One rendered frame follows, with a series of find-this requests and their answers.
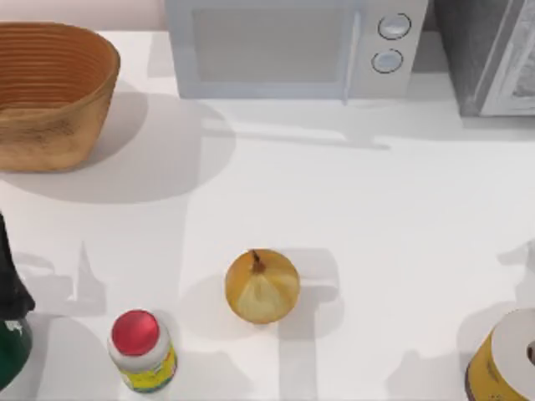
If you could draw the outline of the yellow onion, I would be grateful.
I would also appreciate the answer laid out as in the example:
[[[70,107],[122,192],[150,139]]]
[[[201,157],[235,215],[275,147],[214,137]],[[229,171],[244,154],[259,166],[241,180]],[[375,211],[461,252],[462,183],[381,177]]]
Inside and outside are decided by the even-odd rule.
[[[253,324],[286,317],[301,291],[299,273],[282,253],[254,248],[242,253],[227,269],[225,296],[231,310]]]

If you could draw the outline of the microwave glass door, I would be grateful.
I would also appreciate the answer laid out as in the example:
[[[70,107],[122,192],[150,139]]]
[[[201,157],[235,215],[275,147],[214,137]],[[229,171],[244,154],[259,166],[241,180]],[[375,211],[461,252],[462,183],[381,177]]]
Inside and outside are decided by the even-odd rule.
[[[183,99],[343,99],[354,0],[165,0]]]

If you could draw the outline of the round grey microwave knob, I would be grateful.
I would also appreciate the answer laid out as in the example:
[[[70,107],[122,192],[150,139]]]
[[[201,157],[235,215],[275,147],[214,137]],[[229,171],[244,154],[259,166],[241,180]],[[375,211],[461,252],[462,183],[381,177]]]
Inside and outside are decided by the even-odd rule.
[[[396,13],[381,18],[378,24],[379,35],[386,40],[403,38],[411,29],[411,20],[404,13]]]
[[[403,54],[393,48],[378,52],[371,59],[372,68],[378,74],[392,74],[400,69],[403,63]]]

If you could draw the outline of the white bottle with red cap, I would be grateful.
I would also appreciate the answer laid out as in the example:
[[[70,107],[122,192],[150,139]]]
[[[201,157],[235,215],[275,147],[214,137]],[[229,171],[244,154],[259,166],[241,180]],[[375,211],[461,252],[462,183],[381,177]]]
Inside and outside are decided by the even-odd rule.
[[[176,374],[171,335],[155,314],[144,309],[129,310],[115,319],[108,352],[126,386],[137,393],[155,393]]]

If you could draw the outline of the brown woven basket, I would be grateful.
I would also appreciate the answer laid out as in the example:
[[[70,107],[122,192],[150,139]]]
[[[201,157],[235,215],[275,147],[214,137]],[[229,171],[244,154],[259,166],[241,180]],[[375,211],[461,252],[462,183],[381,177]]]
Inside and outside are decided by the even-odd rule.
[[[100,34],[53,22],[0,23],[0,171],[68,170],[100,136],[120,54]]]

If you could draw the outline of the green bottle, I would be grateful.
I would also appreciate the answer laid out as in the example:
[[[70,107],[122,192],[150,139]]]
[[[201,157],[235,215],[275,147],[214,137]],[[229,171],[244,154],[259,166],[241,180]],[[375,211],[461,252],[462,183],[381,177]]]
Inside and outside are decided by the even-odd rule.
[[[22,371],[33,347],[33,334],[26,318],[0,321],[0,391]]]

